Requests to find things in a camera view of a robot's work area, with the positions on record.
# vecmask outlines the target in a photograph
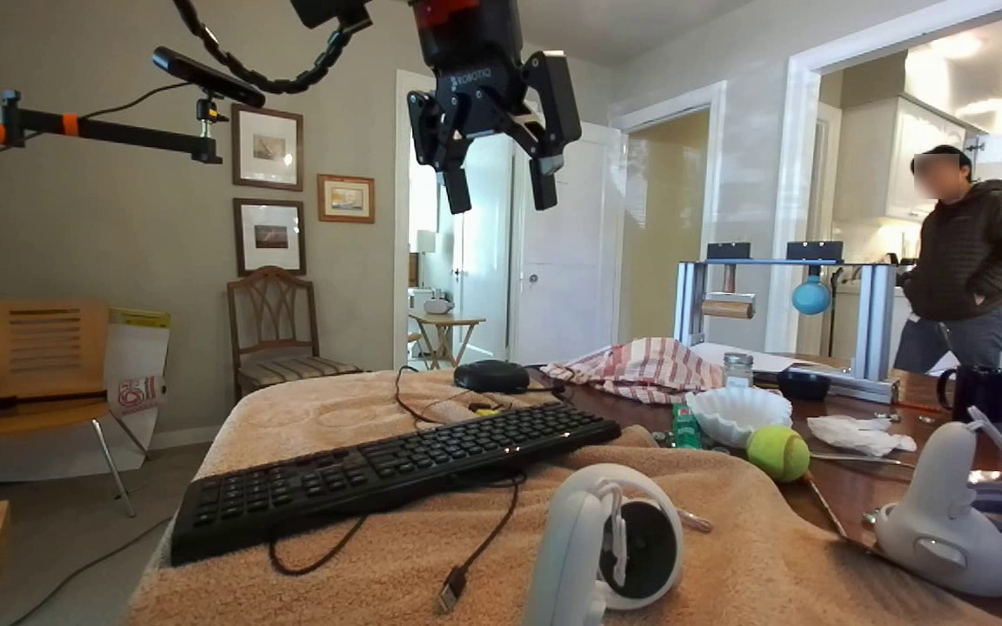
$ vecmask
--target wooden chair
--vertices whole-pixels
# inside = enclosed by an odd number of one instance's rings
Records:
[[[109,402],[109,307],[94,302],[0,302],[0,438],[90,424],[125,502],[101,416],[136,440]]]
[[[347,360],[319,359],[318,287],[279,266],[261,266],[227,286],[235,392],[363,373]]]

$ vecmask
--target white plastic device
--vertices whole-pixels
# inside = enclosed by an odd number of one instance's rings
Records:
[[[622,508],[637,498],[668,518],[673,555],[664,560],[664,581],[643,599],[629,599],[629,520]],[[548,535],[539,540],[536,575],[526,603],[526,626],[594,626],[605,608],[629,611],[657,603],[679,581],[683,569],[683,518],[673,498],[643,473],[600,461],[572,473],[555,495],[548,513]]]
[[[978,428],[1002,447],[1000,428],[969,408],[971,424],[949,419],[921,446],[908,495],[878,513],[886,560],[976,599],[1002,599],[1002,532],[976,508],[969,473]]]

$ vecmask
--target framed picture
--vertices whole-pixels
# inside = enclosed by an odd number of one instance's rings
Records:
[[[325,221],[374,221],[374,176],[319,175]]]
[[[304,113],[235,108],[235,182],[254,189],[304,189]]]
[[[237,198],[237,271],[282,266],[304,275],[304,202]]]

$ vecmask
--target black keyboard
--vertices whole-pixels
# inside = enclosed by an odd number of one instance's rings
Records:
[[[184,490],[172,563],[181,566],[343,518],[391,511],[434,490],[514,477],[536,459],[617,433],[619,424],[613,419],[543,402],[206,477]]]

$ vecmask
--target tennis ball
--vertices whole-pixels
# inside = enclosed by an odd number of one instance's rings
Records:
[[[773,481],[798,481],[811,468],[808,440],[787,424],[767,424],[747,433],[747,459]]]

